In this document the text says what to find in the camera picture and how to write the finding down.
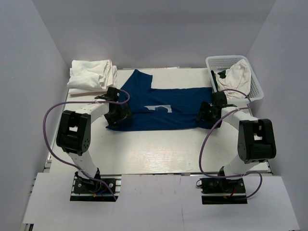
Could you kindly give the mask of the blue Mickey print t-shirt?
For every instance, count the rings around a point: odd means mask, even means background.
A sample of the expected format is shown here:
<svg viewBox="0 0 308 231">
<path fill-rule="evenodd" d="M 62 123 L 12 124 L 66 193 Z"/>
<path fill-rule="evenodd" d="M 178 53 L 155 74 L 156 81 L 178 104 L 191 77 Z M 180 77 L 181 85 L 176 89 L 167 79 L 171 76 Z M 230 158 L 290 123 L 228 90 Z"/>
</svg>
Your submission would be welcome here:
<svg viewBox="0 0 308 231">
<path fill-rule="evenodd" d="M 119 100 L 128 100 L 132 118 L 118 125 L 107 125 L 113 131 L 211 129 L 210 122 L 198 122 L 203 102 L 212 102 L 212 88 L 153 89 L 153 77 L 134 70 L 121 87 Z"/>
</svg>

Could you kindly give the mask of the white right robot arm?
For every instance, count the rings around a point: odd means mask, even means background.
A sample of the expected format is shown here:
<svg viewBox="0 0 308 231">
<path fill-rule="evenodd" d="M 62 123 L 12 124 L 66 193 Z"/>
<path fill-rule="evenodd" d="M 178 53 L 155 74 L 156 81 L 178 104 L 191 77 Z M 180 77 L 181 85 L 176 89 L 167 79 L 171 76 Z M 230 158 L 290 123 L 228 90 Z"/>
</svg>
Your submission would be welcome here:
<svg viewBox="0 0 308 231">
<path fill-rule="evenodd" d="M 212 93 L 212 103 L 202 102 L 197 114 L 197 123 L 208 123 L 211 130 L 206 135 L 199 153 L 200 172 L 207 177 L 216 178 L 218 188 L 223 192 L 235 186 L 235 179 L 251 174 L 251 169 L 276 156 L 276 143 L 273 125 L 269 119 L 260 119 L 246 113 L 248 107 L 229 104 L 223 92 Z M 202 155 L 211 133 L 226 122 L 238 131 L 237 155 L 220 170 L 220 175 L 210 175 L 203 171 Z"/>
</svg>

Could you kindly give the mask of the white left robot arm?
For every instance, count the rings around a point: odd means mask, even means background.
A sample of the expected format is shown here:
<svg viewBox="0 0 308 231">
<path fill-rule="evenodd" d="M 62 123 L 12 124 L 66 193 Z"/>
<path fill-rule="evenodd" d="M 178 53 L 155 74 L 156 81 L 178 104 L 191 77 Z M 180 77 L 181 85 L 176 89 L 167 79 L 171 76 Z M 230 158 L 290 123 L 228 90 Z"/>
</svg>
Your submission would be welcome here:
<svg viewBox="0 0 308 231">
<path fill-rule="evenodd" d="M 132 118 L 127 103 L 93 103 L 77 111 L 62 112 L 56 144 L 73 160 L 81 178 L 87 178 L 85 186 L 97 192 L 102 186 L 99 169 L 95 166 L 90 152 L 91 125 L 104 116 L 109 126 L 117 126 Z"/>
</svg>

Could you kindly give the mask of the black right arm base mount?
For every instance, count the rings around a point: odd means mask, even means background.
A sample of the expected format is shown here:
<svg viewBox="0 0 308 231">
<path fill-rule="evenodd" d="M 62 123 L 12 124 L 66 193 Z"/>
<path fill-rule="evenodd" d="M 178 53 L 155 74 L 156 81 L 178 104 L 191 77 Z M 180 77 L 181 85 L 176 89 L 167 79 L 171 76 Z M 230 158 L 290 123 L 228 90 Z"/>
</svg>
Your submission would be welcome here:
<svg viewBox="0 0 308 231">
<path fill-rule="evenodd" d="M 203 205 L 247 204 L 243 179 L 200 178 L 196 187 L 201 189 Z"/>
</svg>

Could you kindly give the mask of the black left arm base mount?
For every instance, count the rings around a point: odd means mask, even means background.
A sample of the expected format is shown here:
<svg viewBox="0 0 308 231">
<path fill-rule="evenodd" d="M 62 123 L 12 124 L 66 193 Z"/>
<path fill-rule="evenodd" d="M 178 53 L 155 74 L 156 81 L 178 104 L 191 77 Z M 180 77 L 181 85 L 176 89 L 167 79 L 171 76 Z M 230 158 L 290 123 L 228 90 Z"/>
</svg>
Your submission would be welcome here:
<svg viewBox="0 0 308 231">
<path fill-rule="evenodd" d="M 108 184 L 116 198 L 118 198 L 121 186 L 121 176 L 104 176 L 102 180 Z M 75 202 L 115 202 L 114 197 L 104 184 L 89 185 L 84 180 L 74 177 L 70 201 Z"/>
</svg>

